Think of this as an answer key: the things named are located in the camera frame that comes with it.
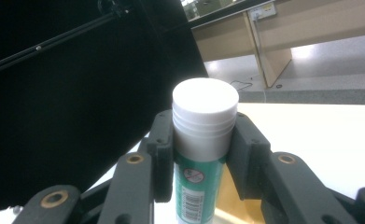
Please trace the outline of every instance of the floor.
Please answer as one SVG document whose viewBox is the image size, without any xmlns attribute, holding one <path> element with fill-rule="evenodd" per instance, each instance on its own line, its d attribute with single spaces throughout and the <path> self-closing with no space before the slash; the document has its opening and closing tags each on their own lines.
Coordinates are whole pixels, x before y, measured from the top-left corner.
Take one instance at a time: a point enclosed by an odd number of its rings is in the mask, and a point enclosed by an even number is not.
<svg viewBox="0 0 365 224">
<path fill-rule="evenodd" d="M 231 83 L 241 102 L 365 105 L 365 36 L 292 49 L 271 88 L 253 55 L 205 63 L 210 77 Z"/>
</svg>

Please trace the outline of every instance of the bottle label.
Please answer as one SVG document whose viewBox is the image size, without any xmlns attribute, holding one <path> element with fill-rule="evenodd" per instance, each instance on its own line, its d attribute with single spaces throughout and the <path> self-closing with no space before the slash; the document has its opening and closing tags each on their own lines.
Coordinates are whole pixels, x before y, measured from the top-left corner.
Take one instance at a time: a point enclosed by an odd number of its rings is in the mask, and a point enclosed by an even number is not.
<svg viewBox="0 0 365 224">
<path fill-rule="evenodd" d="M 217 161 L 191 161 L 176 153 L 176 212 L 189 224 L 211 221 L 222 176 L 225 157 Z"/>
</svg>

